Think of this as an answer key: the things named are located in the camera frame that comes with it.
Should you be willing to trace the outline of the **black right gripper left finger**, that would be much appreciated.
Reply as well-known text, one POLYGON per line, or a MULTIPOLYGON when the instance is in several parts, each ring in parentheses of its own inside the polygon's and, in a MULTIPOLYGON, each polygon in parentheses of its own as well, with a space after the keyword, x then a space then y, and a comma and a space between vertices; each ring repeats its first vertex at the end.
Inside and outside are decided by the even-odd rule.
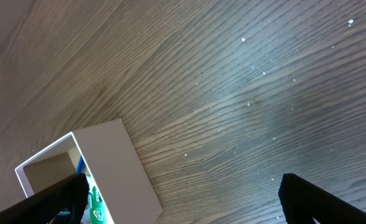
POLYGON ((88 203, 86 175, 73 174, 0 212, 0 224, 80 223, 88 203))

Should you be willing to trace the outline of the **blue disposable razor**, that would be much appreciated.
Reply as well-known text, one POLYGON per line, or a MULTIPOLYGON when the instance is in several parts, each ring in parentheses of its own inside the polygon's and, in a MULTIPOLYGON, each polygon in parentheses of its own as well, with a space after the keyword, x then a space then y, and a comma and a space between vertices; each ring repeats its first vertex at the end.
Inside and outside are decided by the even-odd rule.
POLYGON ((85 171, 85 167, 86 167, 85 161, 84 161, 83 157, 81 156, 79 161, 78 161, 78 165, 77 165, 77 168, 76 168, 76 173, 77 174, 83 173, 85 171))

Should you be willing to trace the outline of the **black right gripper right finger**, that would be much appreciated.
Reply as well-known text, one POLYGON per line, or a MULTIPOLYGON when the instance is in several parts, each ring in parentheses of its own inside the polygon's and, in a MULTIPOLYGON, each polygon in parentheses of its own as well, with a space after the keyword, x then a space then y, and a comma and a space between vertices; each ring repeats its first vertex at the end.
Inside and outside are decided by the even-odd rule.
POLYGON ((289 173, 278 191, 288 224, 366 223, 366 213, 316 185, 289 173))

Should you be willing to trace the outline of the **green white small packet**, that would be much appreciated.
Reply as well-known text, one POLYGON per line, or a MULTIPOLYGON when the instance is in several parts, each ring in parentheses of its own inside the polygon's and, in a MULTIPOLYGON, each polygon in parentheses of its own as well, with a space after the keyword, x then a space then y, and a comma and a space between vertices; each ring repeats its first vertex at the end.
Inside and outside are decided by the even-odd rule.
POLYGON ((91 188, 88 195, 89 217, 92 224, 107 224, 107 214, 104 202, 96 186, 91 188))

